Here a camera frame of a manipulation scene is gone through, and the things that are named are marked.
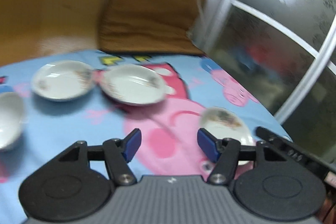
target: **tablecloth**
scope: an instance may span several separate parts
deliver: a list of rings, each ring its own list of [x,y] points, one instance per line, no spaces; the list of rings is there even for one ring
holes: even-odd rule
[[[91,65],[96,75],[109,66],[144,65],[162,75],[167,84],[167,99],[145,112],[125,112],[104,97],[98,86],[70,102],[51,102],[33,94],[33,74],[49,62],[66,59]],[[289,138],[258,100],[207,57],[111,56],[86,50],[1,67],[0,85],[13,87],[24,98],[27,112],[27,124],[14,150],[0,152],[0,224],[25,220],[17,197],[21,182],[77,140],[99,145],[110,138],[124,138],[133,128],[140,128],[142,145],[129,164],[140,179],[144,174],[206,177],[209,162],[197,146],[196,134],[199,117],[207,107],[223,107],[238,115],[255,140],[258,138],[254,130],[258,126]],[[173,136],[167,134],[167,127]],[[107,176],[103,162],[92,162],[91,168]]]

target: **white bowl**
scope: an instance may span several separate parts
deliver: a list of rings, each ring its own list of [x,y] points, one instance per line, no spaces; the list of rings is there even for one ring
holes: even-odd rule
[[[237,115],[225,108],[207,108],[202,113],[199,126],[205,128],[218,139],[232,138],[240,141],[241,145],[255,145],[246,124]],[[244,165],[248,162],[241,160],[238,165]]]
[[[93,68],[80,61],[64,60],[44,65],[31,80],[32,90],[52,101],[69,101],[93,89]]]
[[[107,70],[100,82],[102,90],[127,105],[148,105],[166,98],[166,83],[155,71],[133,64]]]
[[[23,99],[15,92],[0,94],[0,150],[9,150],[20,137],[25,123]]]

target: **brown fabric cover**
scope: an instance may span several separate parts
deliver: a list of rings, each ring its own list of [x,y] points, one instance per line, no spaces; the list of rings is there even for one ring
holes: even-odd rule
[[[202,54],[186,36],[198,13],[196,0],[109,0],[98,26],[100,48]]]

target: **pink cheek circle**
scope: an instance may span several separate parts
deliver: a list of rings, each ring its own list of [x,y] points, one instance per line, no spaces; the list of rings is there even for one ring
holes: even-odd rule
[[[148,145],[159,159],[170,158],[174,155],[176,141],[168,132],[161,128],[153,129],[149,133]]]

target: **screw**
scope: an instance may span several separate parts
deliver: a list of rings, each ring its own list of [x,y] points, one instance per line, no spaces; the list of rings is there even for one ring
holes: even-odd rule
[[[130,184],[132,182],[134,182],[135,178],[129,174],[122,174],[119,176],[118,180],[122,183],[122,184]]]
[[[213,174],[210,177],[210,182],[213,184],[222,184],[226,180],[226,177],[222,174]]]

